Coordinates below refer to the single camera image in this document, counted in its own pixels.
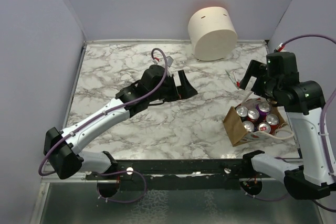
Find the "black and gold can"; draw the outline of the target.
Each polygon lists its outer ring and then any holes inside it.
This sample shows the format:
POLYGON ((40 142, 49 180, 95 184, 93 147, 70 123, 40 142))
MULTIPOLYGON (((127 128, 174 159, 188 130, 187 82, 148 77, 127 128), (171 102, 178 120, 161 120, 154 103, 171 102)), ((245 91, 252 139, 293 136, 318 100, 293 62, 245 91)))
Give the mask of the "black and gold can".
POLYGON ((243 105, 237 106, 235 108, 235 111, 238 114, 238 116, 241 118, 246 118, 248 116, 248 109, 243 105))

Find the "blue and silver can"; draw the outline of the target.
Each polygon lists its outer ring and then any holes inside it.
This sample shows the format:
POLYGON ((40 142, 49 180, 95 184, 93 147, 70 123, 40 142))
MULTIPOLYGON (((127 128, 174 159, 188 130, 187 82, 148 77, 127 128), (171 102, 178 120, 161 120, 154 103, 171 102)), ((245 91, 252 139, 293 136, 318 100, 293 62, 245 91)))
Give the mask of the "blue and silver can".
POLYGON ((248 120, 251 122, 257 122, 259 120, 260 114, 257 109, 248 110, 248 120))

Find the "red soda can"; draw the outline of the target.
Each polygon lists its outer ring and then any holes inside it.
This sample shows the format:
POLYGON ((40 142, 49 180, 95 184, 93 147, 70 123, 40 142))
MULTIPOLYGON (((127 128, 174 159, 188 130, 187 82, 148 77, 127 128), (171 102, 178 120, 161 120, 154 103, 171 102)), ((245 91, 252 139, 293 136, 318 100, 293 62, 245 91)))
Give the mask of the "red soda can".
POLYGON ((270 127, 275 130, 279 126, 279 117, 277 117, 275 114, 268 114, 266 116, 266 122, 270 125, 270 127))
POLYGON ((242 125, 244 126, 244 128, 245 128, 245 130, 247 131, 247 132, 254 132, 255 131, 255 125, 254 125, 254 123, 253 122, 251 122, 251 121, 243 121, 242 122, 242 125))

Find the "brown canvas bag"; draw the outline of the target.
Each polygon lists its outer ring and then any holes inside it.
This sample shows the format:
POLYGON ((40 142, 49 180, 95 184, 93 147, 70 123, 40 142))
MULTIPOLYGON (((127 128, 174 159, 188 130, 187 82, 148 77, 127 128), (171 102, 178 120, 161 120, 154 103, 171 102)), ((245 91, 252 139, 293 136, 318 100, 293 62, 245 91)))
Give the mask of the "brown canvas bag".
MULTIPOLYGON (((243 105, 249 110, 249 109, 256 109, 256 105, 260 102, 269 103, 265 99, 254 98, 254 99, 248 99, 240 103, 239 105, 243 105)), ((247 132, 244 126, 242 125, 242 122, 247 121, 248 116, 246 118, 239 117, 235 111, 235 108, 237 106, 231 107, 223 120, 224 128, 226 130, 226 133, 229 137, 232 146, 238 146, 247 142, 253 142, 257 140, 287 140, 293 137, 293 131, 286 129, 287 122, 282 117, 282 115, 280 114, 279 110, 276 107, 271 105, 272 110, 270 113, 275 114, 277 117, 279 117, 280 121, 279 126, 275 130, 271 129, 271 133, 269 134, 258 131, 257 129, 259 123, 266 122, 266 116, 260 116, 257 122, 253 122, 255 125, 254 132, 252 133, 247 132)))

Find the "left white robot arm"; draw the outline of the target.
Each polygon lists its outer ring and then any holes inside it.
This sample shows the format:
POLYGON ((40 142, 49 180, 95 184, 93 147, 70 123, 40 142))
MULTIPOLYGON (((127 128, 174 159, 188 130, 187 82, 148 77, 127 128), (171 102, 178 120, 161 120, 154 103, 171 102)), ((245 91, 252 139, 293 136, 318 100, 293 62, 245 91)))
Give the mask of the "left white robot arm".
POLYGON ((156 100, 173 102, 189 99, 197 91, 183 70, 178 71, 180 86, 163 67, 151 65, 142 78, 120 90, 103 108, 73 126, 46 132, 44 155, 60 179, 77 172, 96 172, 110 179, 117 170, 117 161, 107 152, 87 152, 85 147, 111 127, 146 110, 156 100))

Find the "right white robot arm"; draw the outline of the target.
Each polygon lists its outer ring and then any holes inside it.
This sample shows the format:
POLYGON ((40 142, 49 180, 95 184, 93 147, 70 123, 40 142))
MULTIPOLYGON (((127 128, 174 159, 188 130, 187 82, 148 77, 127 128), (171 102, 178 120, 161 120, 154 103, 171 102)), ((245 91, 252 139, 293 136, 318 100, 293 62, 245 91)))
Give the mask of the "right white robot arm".
POLYGON ((327 134, 322 88, 315 81, 301 82, 295 54, 274 52, 266 63, 252 60, 239 87, 245 89, 251 77, 256 81, 251 91, 282 106, 299 142, 303 164, 291 165, 254 151, 243 156, 241 171, 246 177, 266 174, 282 182, 297 200, 317 200, 335 190, 335 158, 327 134))

